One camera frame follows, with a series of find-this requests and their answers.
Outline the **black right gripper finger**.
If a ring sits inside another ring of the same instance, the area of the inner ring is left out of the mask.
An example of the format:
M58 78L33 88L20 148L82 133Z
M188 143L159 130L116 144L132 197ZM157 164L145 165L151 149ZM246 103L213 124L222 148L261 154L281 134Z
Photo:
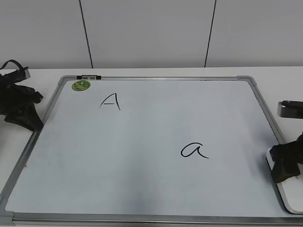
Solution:
M275 183L281 183L291 177L300 175L300 169L296 162L291 160L279 160L274 163L271 176Z

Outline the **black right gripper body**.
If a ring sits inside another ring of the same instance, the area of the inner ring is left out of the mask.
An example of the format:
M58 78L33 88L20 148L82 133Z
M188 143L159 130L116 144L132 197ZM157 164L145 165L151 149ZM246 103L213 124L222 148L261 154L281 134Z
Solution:
M303 164L303 135L301 134L293 142L273 146L270 149L270 155L273 161L283 159Z

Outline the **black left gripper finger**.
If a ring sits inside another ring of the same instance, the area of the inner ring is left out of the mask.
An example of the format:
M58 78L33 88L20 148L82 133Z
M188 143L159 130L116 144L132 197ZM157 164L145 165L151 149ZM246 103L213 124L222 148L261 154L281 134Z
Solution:
M25 105L5 115L4 121L19 125L30 131L40 131L44 124L34 105Z

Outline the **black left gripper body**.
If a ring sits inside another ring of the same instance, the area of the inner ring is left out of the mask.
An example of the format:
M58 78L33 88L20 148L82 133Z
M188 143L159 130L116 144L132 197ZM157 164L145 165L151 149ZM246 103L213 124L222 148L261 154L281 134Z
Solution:
M7 115L29 104L38 104L43 96L34 88L16 84L0 85L0 114Z

